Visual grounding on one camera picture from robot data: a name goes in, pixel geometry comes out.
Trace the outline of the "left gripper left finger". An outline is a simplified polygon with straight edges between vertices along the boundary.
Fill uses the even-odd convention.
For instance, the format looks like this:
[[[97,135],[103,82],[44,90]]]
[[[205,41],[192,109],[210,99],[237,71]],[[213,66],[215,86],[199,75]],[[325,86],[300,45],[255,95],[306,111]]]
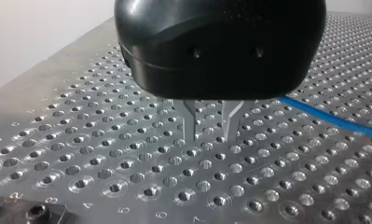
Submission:
[[[173,106],[183,116],[184,140],[194,142],[196,134],[195,101],[174,99]]]

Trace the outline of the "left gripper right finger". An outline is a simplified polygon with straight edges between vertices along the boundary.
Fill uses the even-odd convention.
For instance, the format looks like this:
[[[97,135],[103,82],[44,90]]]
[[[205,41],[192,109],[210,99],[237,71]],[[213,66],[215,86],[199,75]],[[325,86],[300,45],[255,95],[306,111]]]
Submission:
[[[242,116],[246,113],[245,101],[224,101],[222,107],[223,133],[225,140],[235,141]]]

